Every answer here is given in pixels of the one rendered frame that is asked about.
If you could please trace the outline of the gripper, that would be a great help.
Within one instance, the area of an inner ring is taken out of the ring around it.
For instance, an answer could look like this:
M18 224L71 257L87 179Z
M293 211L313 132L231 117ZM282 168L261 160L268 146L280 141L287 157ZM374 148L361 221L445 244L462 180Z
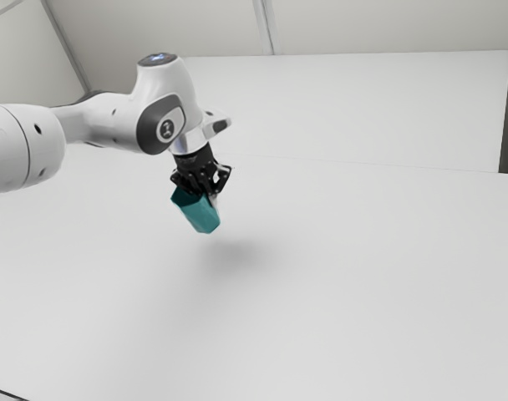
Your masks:
M177 169L171 173L170 180L188 194L202 195L204 193L203 185L196 174L204 171L208 175L213 175L210 180L211 191L208 193L208 199L213 207L217 207L218 196L224 190L232 168L229 165L216 163L210 143L206 143L193 153L173 155L173 158Z

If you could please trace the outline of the teal faceted mug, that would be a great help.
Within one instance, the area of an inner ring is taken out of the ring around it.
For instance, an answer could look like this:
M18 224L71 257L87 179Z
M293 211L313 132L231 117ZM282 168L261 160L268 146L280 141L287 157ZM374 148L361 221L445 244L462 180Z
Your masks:
M207 194L193 195L176 187L170 200L198 233L211 234L221 224L218 210Z

